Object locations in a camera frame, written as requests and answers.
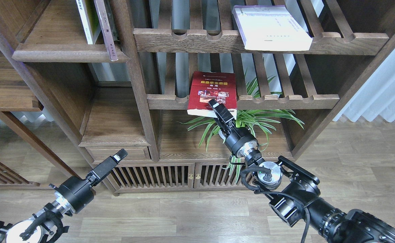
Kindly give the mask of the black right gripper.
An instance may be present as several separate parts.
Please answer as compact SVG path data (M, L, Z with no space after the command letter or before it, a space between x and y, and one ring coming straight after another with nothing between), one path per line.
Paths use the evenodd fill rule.
M258 143L249 130L245 127L236 127L235 119L225 107L215 99L208 102L216 114L214 119L225 136L225 145L237 158L259 158Z

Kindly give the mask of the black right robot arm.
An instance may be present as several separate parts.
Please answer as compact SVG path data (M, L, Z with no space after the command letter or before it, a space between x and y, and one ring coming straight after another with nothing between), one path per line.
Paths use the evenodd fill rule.
M327 203L320 197L317 177L283 156L277 162L265 161L257 139L246 128L235 126L224 104L212 99L209 105L226 146L232 155L245 159L239 172L242 184L265 195L271 209L290 227L304 220L301 242L311 226L329 243L395 243L395 228L367 212L345 213Z

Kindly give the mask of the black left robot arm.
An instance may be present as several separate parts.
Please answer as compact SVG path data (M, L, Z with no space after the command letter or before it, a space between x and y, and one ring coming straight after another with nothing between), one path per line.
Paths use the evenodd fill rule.
M90 203L95 195L92 188L109 175L127 155L125 149L120 149L97 165L85 179L72 176L59 187L50 184L50 187L55 190L56 199L47 203L29 219L7 225L0 221L0 243L56 242L69 230L69 227L62 223L63 215L77 214Z

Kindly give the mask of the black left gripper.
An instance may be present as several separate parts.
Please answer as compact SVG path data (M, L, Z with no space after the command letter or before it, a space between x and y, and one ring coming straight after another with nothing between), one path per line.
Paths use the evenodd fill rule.
M56 190L57 199L55 201L64 205L65 211L62 214L66 214L68 211L71 214L79 213L94 199L94 192L91 191L91 188L97 186L127 155L128 152L125 149L120 149L112 157L108 157L97 165L85 179L72 176L59 187L50 184L49 186Z

